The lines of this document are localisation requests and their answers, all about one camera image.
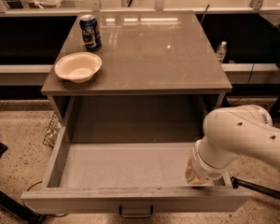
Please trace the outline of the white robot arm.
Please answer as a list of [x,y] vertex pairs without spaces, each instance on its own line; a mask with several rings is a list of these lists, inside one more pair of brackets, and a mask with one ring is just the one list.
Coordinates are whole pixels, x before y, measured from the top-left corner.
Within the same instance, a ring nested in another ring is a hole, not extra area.
[[190,152],[185,178],[191,185],[218,180],[241,156],[280,170],[280,129],[259,105],[219,108],[207,114],[203,138]]

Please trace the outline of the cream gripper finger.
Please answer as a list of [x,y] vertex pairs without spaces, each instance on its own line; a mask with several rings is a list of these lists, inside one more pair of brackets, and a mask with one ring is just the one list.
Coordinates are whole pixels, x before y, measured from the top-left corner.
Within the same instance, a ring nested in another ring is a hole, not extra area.
[[199,174],[198,160],[195,156],[189,156],[185,170],[185,178],[189,185],[206,185],[210,180]]

